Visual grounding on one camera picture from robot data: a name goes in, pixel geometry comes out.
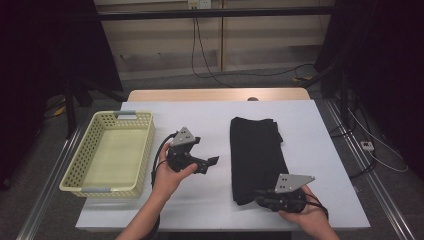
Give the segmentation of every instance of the white table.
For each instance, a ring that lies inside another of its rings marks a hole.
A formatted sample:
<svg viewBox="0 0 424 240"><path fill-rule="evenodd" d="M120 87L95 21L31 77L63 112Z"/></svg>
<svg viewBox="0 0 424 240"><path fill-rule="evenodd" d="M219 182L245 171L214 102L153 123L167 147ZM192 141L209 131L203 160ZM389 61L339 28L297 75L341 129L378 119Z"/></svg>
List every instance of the white table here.
<svg viewBox="0 0 424 240"><path fill-rule="evenodd" d="M330 213L335 229L369 227L362 206L312 100L265 102L127 102L122 110L153 112L156 133L144 191L135 200L87 199L76 224L89 231L125 228L147 199L150 169L163 139L186 126L200 144L191 153L199 158L219 156L206 175L185 179L161 213L160 231L293 231L289 223L256 203L237 206L232 200L229 127L238 116L272 118L284 142L282 151L292 174L313 175L309 185Z"/></svg>

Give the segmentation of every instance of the electrical outlet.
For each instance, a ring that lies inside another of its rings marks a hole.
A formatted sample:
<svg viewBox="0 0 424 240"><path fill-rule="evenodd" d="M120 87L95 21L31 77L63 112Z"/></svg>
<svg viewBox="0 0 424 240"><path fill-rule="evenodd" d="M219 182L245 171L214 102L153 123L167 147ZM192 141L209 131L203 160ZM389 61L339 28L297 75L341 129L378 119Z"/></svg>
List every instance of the electrical outlet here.
<svg viewBox="0 0 424 240"><path fill-rule="evenodd" d="M371 142L362 141L361 146L362 146L362 149L364 149L365 151L374 151L374 146L372 145Z"/></svg>
<svg viewBox="0 0 424 240"><path fill-rule="evenodd" d="M188 0L188 9L199 9L199 0Z"/></svg>
<svg viewBox="0 0 424 240"><path fill-rule="evenodd" d="M211 0L199 0L199 9L211 9Z"/></svg>

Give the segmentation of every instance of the basket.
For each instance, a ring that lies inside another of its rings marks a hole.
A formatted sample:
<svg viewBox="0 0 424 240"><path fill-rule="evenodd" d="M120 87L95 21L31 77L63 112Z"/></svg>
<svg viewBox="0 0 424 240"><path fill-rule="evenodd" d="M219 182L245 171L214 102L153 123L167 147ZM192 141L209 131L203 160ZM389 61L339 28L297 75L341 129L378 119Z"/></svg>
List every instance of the basket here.
<svg viewBox="0 0 424 240"><path fill-rule="evenodd" d="M69 164L60 190L78 197L139 197L154 129L150 112L97 112Z"/></svg>

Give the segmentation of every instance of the black horizontal bar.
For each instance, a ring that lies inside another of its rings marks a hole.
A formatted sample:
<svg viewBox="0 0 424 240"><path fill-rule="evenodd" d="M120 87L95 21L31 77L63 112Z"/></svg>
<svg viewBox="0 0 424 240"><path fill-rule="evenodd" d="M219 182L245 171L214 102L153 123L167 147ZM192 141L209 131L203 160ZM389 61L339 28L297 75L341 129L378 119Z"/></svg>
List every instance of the black horizontal bar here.
<svg viewBox="0 0 424 240"><path fill-rule="evenodd" d="M202 9L202 10L167 10L148 12L100 12L92 15L67 15L74 20L142 20L142 19L174 19L174 18L214 18L214 17L252 17L252 16L295 16L295 15L328 15L335 12L355 10L346 6L318 6L294 8L260 8L260 9Z"/></svg>

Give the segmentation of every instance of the black folded cloth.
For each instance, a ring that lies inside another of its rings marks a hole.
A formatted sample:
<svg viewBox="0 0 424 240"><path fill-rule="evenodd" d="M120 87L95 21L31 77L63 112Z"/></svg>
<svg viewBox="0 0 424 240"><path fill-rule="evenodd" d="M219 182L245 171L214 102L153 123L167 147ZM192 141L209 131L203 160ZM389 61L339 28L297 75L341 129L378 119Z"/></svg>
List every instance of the black folded cloth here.
<svg viewBox="0 0 424 240"><path fill-rule="evenodd" d="M288 173L273 119L231 120L231 181L237 205L252 202L255 190L274 189L280 173Z"/></svg>

